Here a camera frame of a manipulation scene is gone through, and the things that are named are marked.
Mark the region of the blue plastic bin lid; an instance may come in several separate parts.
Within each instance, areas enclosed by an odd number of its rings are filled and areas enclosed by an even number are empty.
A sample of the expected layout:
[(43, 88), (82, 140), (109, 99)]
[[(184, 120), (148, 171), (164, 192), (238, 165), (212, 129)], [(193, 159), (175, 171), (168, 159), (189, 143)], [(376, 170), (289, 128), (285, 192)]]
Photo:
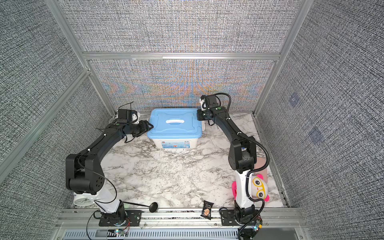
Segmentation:
[(154, 109), (149, 123), (154, 126), (147, 132), (150, 139), (198, 139), (203, 134), (197, 109)]

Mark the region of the white plastic storage bin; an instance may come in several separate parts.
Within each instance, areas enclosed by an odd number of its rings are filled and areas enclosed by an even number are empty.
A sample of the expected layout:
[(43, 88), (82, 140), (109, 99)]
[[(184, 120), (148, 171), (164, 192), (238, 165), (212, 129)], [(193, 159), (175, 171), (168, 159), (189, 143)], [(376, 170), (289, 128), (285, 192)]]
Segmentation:
[(193, 149), (197, 147), (198, 139), (151, 139), (151, 140), (153, 140), (156, 147), (159, 149)]

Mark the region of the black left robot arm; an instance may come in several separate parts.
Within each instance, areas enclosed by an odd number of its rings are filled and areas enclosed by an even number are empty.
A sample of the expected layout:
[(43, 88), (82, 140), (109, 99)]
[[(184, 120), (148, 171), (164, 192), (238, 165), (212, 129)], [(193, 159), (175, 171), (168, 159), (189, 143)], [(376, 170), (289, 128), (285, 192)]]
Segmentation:
[(118, 109), (118, 117), (92, 144), (78, 154), (68, 155), (65, 161), (67, 189), (99, 206), (102, 219), (115, 226), (125, 224), (127, 215), (117, 190), (112, 194), (105, 187), (109, 179), (104, 175), (101, 162), (123, 138), (131, 135), (135, 139), (154, 128), (149, 121), (139, 120), (139, 117), (135, 110)]

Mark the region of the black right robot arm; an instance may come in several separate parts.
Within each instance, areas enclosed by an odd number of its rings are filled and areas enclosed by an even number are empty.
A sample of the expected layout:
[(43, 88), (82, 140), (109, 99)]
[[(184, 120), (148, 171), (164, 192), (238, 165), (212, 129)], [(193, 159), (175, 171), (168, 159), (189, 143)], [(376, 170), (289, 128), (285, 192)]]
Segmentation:
[(197, 119), (217, 125), (230, 142), (229, 164), (236, 173), (232, 190), (235, 197), (234, 217), (241, 225), (238, 239), (251, 240), (260, 230), (261, 212), (269, 200), (267, 184), (261, 174), (270, 163), (267, 149), (255, 138), (243, 133), (234, 123), (229, 106), (222, 106), (220, 93), (202, 95)]

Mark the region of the pink white plush toy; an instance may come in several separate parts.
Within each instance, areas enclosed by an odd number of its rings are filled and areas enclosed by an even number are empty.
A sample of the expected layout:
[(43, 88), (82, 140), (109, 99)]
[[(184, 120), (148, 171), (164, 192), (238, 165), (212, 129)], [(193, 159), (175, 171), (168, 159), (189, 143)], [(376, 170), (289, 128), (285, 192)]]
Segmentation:
[(246, 180), (248, 180), (248, 193), (252, 199), (263, 199), (265, 202), (270, 200), (267, 183), (261, 174), (251, 174), (247, 178), (247, 172), (243, 174), (236, 173), (236, 181), (232, 183), (232, 193), (238, 203), (249, 202), (250, 199), (246, 194)]

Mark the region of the white tape roll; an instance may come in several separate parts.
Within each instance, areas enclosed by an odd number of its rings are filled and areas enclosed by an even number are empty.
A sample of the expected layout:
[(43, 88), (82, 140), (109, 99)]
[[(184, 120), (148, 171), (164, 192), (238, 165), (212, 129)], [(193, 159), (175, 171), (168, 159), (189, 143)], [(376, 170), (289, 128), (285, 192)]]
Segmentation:
[(76, 207), (88, 207), (94, 205), (94, 199), (90, 194), (76, 194), (74, 193), (73, 204)]

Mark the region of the black snack packet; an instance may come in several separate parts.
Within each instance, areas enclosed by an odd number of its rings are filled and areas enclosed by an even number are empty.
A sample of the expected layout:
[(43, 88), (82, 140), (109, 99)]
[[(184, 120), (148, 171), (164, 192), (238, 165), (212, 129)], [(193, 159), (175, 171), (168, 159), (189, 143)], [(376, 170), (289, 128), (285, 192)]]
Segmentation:
[(212, 207), (214, 203), (204, 200), (204, 206), (202, 209), (201, 217), (211, 220), (212, 219)]

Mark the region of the black long handled spoon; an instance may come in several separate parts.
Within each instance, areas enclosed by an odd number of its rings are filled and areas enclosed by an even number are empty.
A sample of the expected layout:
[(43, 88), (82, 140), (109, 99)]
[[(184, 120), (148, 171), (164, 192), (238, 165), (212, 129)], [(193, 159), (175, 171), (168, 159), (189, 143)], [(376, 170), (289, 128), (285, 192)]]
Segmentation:
[(157, 202), (152, 202), (149, 205), (139, 204), (139, 203), (132, 203), (132, 202), (125, 202), (123, 201), (125, 205), (129, 205), (130, 207), (141, 207), (146, 208), (149, 210), (150, 213), (155, 213), (159, 209), (159, 205)]

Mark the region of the aluminium front rail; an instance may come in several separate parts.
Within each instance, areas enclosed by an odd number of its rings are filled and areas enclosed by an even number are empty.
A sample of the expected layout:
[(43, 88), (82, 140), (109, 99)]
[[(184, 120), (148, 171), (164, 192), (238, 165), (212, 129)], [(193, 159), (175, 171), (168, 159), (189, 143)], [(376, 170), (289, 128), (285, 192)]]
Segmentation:
[[(101, 227), (94, 209), (65, 209), (51, 236), (52, 240), (236, 240), (242, 226), (230, 209), (212, 210), (210, 220), (201, 209), (128, 209), (131, 225)], [(251, 240), (310, 240), (309, 228), (300, 210), (265, 208), (261, 228), (252, 222), (243, 229)]]

